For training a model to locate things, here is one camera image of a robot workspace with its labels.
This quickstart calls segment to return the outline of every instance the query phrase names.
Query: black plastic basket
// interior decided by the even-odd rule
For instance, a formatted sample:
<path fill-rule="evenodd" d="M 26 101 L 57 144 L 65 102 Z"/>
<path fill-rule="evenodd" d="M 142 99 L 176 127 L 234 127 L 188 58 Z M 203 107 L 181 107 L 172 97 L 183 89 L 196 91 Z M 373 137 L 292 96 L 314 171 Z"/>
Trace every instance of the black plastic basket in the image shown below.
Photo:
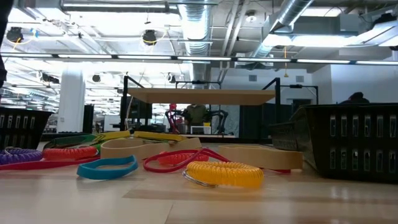
<path fill-rule="evenodd" d="M 52 112 L 0 107 L 0 149 L 36 149 Z"/>
<path fill-rule="evenodd" d="M 397 103 L 309 105 L 270 129 L 276 148 L 303 152 L 325 177 L 396 183 L 397 117 Z"/>

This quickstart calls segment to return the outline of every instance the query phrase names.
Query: white column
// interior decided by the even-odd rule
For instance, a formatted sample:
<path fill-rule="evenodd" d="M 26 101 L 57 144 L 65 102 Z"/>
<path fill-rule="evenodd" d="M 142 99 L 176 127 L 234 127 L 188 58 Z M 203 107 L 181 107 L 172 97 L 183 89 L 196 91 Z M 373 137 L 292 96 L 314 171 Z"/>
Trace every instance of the white column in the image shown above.
<path fill-rule="evenodd" d="M 62 72 L 57 132 L 83 131 L 86 83 L 81 68 L 68 65 Z"/>

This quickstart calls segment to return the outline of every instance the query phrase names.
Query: desk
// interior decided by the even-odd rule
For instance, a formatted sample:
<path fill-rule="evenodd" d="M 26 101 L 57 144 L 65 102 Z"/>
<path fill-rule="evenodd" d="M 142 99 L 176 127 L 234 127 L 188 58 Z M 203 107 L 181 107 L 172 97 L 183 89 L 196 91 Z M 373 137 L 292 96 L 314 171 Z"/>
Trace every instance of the desk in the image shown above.
<path fill-rule="evenodd" d="M 204 146 L 215 147 L 215 144 Z M 322 179 L 308 166 L 265 171 L 260 190 L 207 189 L 181 173 L 142 170 L 92 181 L 77 166 L 0 171 L 2 223 L 398 223 L 396 185 Z"/>

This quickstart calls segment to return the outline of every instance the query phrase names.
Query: yellow coiled keychain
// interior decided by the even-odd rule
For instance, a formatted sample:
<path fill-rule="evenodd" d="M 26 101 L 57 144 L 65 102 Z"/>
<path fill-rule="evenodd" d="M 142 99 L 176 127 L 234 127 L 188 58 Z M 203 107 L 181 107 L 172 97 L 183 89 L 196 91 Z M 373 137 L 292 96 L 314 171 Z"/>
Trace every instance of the yellow coiled keychain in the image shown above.
<path fill-rule="evenodd" d="M 260 168 L 238 162 L 199 162 L 188 164 L 184 172 L 188 179 L 207 187 L 232 185 L 238 187 L 260 187 L 264 173 Z"/>

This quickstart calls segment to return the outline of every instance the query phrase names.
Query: metal key ring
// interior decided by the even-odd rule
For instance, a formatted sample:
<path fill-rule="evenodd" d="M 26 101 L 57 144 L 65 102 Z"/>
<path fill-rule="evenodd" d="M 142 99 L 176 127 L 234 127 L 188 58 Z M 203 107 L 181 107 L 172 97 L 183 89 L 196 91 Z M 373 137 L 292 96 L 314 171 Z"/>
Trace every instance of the metal key ring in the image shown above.
<path fill-rule="evenodd" d="M 218 186 L 218 185 L 216 185 L 216 184 L 208 184 L 208 183 L 206 183 L 206 182 L 202 182 L 202 181 L 199 181 L 199 180 L 194 179 L 193 177 L 191 177 L 191 176 L 189 176 L 189 175 L 187 174 L 187 170 L 184 170 L 184 171 L 182 172 L 182 176 L 185 177 L 185 178 L 186 178 L 187 180 L 189 180 L 190 182 L 193 182 L 193 183 L 195 183 L 195 184 L 202 185 L 202 186 L 204 186 L 204 187 L 217 187 L 217 186 Z"/>

